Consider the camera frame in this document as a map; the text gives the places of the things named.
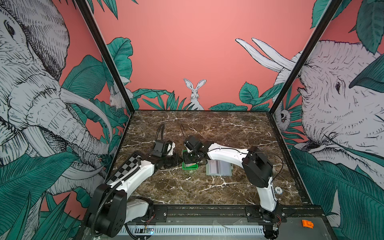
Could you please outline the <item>black frame post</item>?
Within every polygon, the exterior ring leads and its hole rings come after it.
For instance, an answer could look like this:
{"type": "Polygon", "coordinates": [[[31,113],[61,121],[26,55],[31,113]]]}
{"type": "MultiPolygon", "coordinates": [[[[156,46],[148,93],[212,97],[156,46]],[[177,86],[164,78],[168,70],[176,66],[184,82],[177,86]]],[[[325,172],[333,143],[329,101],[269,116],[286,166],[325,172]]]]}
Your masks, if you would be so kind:
{"type": "Polygon", "coordinates": [[[133,107],[133,104],[132,104],[132,102],[131,102],[131,100],[130,100],[127,92],[126,92],[126,88],[123,85],[123,82],[120,78],[117,67],[116,67],[116,65],[112,59],[112,56],[110,54],[110,51],[109,51],[109,49],[108,49],[108,47],[107,47],[107,45],[103,39],[103,36],[100,32],[100,29],[99,29],[99,27],[98,27],[98,25],[97,25],[97,23],[93,17],[93,14],[89,8],[88,2],[83,1],[83,0],[75,0],[75,2],[76,2],[85,22],[87,24],[88,29],[90,30],[90,32],[92,34],[94,41],[97,44],[99,51],[101,52],[103,60],[105,61],[107,68],[113,77],[113,80],[117,84],[118,89],[120,90],[120,92],[123,96],[123,99],[124,99],[124,101],[128,107],[130,114],[131,115],[134,114],[135,109],[133,107]]]}
{"type": "Polygon", "coordinates": [[[269,114],[272,115],[276,112],[276,110],[279,107],[279,104],[283,101],[284,96],[288,92],[289,88],[291,87],[292,83],[295,81],[295,79],[298,77],[300,70],[304,66],[306,60],[311,55],[312,51],[314,50],[317,42],[323,35],[324,31],[326,30],[327,26],[331,22],[333,16],[335,15],[336,11],[338,10],[339,6],[342,4],[342,0],[332,0],[328,3],[325,11],[323,12],[317,26],[315,27],[314,32],[312,33],[308,43],[306,44],[301,56],[299,57],[297,63],[295,64],[293,70],[291,71],[288,79],[286,80],[282,90],[280,91],[276,101],[274,102],[273,106],[269,110],[269,114]]]}

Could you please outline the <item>black white checkerboard plate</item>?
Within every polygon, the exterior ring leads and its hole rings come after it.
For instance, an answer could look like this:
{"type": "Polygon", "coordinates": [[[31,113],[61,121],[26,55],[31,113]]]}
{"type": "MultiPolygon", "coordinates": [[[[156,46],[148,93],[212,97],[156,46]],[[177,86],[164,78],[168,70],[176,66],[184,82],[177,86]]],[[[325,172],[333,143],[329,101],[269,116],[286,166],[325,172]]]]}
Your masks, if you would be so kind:
{"type": "Polygon", "coordinates": [[[126,161],[125,163],[117,170],[117,172],[109,178],[106,182],[107,185],[121,179],[123,176],[129,173],[129,171],[136,166],[141,165],[141,159],[143,154],[141,152],[135,151],[126,161]]]}

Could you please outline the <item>green plastic card tray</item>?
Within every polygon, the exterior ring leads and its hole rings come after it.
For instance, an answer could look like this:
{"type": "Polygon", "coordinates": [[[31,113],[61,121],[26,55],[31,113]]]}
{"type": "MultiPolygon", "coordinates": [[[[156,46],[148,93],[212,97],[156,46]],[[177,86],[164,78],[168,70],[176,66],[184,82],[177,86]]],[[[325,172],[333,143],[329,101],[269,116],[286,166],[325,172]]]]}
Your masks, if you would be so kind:
{"type": "Polygon", "coordinates": [[[185,162],[185,160],[187,159],[186,155],[188,154],[188,151],[187,150],[183,150],[182,151],[182,159],[183,159],[183,162],[182,162],[182,169],[184,171],[195,171],[198,169],[198,164],[196,163],[192,163],[192,164],[187,164],[185,162]]]}

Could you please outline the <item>black front mounting rail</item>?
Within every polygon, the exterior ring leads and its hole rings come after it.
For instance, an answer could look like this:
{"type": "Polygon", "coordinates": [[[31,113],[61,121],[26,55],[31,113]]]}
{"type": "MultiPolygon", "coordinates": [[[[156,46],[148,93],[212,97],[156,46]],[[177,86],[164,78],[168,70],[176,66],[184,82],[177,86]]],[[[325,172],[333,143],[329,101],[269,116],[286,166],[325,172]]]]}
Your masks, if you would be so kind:
{"type": "Polygon", "coordinates": [[[130,202],[123,207],[103,207],[98,224],[165,223],[170,218],[246,218],[264,223],[258,205],[158,205],[130,202]]]}

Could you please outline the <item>left black frame post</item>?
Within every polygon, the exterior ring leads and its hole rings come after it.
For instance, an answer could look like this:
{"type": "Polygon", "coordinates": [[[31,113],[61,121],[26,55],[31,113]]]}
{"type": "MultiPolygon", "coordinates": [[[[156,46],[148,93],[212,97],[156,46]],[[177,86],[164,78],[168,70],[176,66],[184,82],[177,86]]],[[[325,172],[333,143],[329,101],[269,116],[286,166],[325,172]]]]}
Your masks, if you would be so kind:
{"type": "Polygon", "coordinates": [[[85,22],[87,24],[88,29],[90,30],[90,32],[92,34],[94,41],[97,44],[99,51],[101,52],[103,60],[105,61],[107,68],[113,77],[113,80],[117,84],[118,89],[120,90],[120,92],[123,96],[123,99],[124,99],[124,101],[128,107],[130,114],[131,115],[134,114],[135,109],[133,107],[133,104],[132,104],[132,102],[131,102],[131,100],[130,100],[127,92],[126,92],[126,88],[123,85],[123,82],[120,78],[117,67],[116,67],[116,65],[112,59],[112,56],[110,54],[110,51],[109,51],[109,49],[108,49],[108,47],[107,47],[107,45],[103,39],[103,36],[100,32],[100,29],[99,29],[99,27],[98,27],[98,25],[97,25],[97,23],[93,17],[93,14],[89,8],[88,2],[83,1],[83,0],[75,0],[75,2],[76,2],[85,22]]]}

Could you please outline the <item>orange plastic clip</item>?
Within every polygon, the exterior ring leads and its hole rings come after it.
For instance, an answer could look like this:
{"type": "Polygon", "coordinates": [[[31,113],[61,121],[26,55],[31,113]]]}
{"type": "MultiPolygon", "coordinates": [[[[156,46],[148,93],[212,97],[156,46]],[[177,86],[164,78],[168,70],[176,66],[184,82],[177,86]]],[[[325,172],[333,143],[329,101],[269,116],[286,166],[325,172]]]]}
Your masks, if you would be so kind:
{"type": "Polygon", "coordinates": [[[308,221],[308,220],[302,220],[302,226],[304,228],[313,229],[314,228],[314,223],[311,222],[311,221],[308,221]]]}

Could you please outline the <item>small round white sticker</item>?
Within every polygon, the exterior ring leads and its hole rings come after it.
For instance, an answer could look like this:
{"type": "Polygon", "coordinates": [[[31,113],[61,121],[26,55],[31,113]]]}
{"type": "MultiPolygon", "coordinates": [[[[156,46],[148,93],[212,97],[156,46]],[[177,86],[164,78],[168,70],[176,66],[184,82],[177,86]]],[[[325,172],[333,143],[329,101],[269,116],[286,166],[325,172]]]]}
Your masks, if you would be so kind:
{"type": "Polygon", "coordinates": [[[283,190],[282,188],[280,187],[275,187],[275,192],[278,194],[278,195],[281,195],[283,193],[283,190]]]}

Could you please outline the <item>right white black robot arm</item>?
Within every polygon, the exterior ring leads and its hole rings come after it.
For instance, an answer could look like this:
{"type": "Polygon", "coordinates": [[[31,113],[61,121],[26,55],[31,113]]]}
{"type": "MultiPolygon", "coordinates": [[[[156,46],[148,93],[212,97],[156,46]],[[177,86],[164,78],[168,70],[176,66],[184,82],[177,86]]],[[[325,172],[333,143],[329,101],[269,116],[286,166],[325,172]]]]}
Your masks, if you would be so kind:
{"type": "Polygon", "coordinates": [[[184,145],[187,148],[183,153],[185,163],[197,163],[202,160],[222,161],[241,167],[248,181],[257,188],[261,208],[271,213],[276,209],[273,165],[258,147],[237,149],[211,141],[202,142],[194,136],[189,136],[184,145]]]}

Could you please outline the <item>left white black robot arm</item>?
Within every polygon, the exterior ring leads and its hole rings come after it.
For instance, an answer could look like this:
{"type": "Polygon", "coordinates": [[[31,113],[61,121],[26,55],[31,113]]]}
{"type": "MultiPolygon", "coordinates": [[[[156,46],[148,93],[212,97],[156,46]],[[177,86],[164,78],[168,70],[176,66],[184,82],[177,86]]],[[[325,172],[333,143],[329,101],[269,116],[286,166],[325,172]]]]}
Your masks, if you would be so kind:
{"type": "Polygon", "coordinates": [[[107,183],[96,188],[84,218],[90,238],[101,235],[113,238],[131,220],[152,219],[153,201],[140,197],[129,202],[128,198],[157,170],[181,163],[174,148],[172,141],[158,140],[148,154],[134,151],[107,183]]]}

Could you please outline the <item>right black frame post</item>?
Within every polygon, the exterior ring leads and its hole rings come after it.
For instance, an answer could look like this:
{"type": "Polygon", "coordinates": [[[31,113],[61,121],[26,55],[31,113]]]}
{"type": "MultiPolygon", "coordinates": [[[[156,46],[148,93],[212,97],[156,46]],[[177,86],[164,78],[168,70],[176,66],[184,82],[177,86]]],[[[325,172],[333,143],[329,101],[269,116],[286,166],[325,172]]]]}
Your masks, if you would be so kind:
{"type": "Polygon", "coordinates": [[[300,70],[304,66],[306,60],[311,55],[312,51],[314,50],[317,42],[323,35],[324,31],[326,30],[327,26],[331,22],[333,16],[335,15],[336,11],[338,10],[339,6],[342,4],[342,0],[332,0],[328,3],[325,11],[323,12],[317,26],[315,27],[314,32],[312,33],[308,43],[306,44],[301,56],[299,57],[297,63],[295,64],[293,70],[291,71],[288,79],[286,80],[282,90],[280,91],[276,101],[274,102],[273,106],[269,110],[269,114],[272,115],[276,112],[276,110],[279,107],[279,104],[283,101],[284,96],[288,92],[289,88],[291,87],[292,83],[295,81],[295,79],[298,77],[300,70]]]}

